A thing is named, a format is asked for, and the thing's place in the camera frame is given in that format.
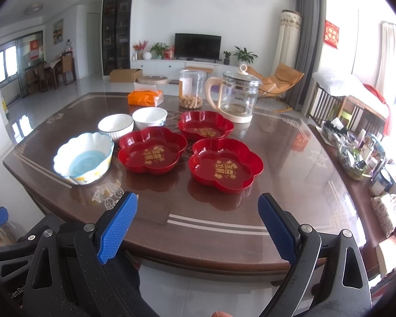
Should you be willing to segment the basket of small bottles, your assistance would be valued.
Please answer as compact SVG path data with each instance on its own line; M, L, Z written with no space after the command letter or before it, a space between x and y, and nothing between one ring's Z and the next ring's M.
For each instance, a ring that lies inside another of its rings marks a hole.
M385 162L386 152L377 136L368 132L358 144L339 144L338 159L351 179L361 181L373 177Z

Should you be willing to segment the scalloped white blue bowl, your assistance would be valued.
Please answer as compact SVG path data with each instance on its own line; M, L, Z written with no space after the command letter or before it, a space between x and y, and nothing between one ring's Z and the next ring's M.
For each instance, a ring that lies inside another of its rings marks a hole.
M53 169L74 185L91 184L110 168L114 146L107 134L85 132L60 146Z

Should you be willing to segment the white tv cabinet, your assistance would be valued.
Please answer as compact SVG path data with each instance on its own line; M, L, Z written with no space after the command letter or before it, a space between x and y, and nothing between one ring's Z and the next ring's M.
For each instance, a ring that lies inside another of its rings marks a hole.
M178 79L180 72L186 68L200 68L207 71L208 77L222 77L224 72L238 71L238 67L232 65L223 65L219 63L206 63L182 60L165 60L165 59L151 59L151 60L136 60L131 61L132 69L141 69L145 76L163 76L171 80Z

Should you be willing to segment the dark tall display cabinet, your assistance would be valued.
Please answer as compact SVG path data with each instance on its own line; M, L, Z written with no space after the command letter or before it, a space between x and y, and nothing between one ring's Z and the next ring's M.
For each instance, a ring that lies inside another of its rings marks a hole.
M101 20L102 70L130 68L130 25L132 0L103 0Z

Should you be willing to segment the clear plastic snack jar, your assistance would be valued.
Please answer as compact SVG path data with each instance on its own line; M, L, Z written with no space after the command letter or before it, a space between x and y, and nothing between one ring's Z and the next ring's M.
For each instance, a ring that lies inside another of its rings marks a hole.
M197 110L203 105L204 84L207 74L194 69L180 72L179 106L187 110Z

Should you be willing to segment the green potted plant right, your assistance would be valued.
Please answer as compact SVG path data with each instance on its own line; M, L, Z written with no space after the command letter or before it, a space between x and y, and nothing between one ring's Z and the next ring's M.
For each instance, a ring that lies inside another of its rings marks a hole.
M246 47L241 48L239 46L235 46L234 48L235 51L233 55L237 58L239 63L253 64L258 58L256 53L248 51Z

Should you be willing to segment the orange rocking lounge chair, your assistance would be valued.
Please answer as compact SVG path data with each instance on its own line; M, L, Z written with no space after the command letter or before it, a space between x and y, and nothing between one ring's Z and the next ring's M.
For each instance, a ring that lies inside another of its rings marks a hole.
M246 73L251 74L261 81L258 93L260 99L272 98L276 101L285 103L285 108L282 110L275 110L275 113L284 113L292 110L292 107L285 102L283 95L301 81L304 77L304 73L282 63L278 64L274 75L269 77L262 76L252 67L248 67Z

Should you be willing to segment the orange tissue pack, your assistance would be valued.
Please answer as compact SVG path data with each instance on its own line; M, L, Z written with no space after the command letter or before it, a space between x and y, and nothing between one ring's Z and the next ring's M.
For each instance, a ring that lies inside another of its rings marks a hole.
M134 91L128 94L128 104L139 107L158 107L164 101L164 93L156 85L134 84Z

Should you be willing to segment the wooden dining chair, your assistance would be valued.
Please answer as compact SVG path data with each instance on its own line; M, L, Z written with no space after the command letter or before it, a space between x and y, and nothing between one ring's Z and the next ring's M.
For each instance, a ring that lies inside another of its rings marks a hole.
M59 82L61 77L65 85L69 85L76 81L76 71L72 51L63 52L60 56L60 61L55 65L55 77Z

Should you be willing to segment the white blue floral bowl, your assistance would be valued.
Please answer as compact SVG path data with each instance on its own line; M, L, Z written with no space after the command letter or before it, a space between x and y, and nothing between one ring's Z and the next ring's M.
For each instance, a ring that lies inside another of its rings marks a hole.
M160 107L143 107L132 114L132 118L139 130L147 127L164 126L168 112Z

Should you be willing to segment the black flat television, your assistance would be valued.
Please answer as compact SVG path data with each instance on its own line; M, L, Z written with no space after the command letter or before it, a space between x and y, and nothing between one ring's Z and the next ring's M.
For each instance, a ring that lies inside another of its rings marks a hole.
M219 60L221 36L175 33L175 57Z

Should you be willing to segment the red flower plate back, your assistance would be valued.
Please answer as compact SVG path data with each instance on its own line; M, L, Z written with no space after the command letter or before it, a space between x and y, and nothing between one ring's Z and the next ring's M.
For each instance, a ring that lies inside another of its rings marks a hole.
M186 139L196 142L226 137L234 124L217 112L191 111L181 114L178 128Z

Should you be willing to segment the white ribbed black-rimmed bowl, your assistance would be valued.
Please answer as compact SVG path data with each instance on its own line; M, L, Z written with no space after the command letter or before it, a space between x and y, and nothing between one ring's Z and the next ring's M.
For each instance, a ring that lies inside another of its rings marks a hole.
M98 123L98 130L107 134L118 143L119 140L134 129L134 120L130 115L115 114L104 117Z

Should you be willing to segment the cardboard box on floor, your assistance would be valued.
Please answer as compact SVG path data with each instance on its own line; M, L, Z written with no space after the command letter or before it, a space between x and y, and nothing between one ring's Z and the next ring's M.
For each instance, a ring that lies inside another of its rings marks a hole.
M135 83L143 76L142 69L115 69L110 73L112 83Z

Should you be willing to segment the red flower plate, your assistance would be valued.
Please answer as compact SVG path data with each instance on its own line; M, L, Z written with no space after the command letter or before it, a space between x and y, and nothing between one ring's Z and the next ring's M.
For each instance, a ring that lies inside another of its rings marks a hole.
M181 114L178 128L186 139L196 142L226 137L234 124L217 112L191 111Z
M133 173L163 175L180 161L187 139L166 127L147 127L119 140L118 159Z
M194 143L192 151L189 158L192 177L223 193L246 190L264 171L262 159L236 139L202 139Z

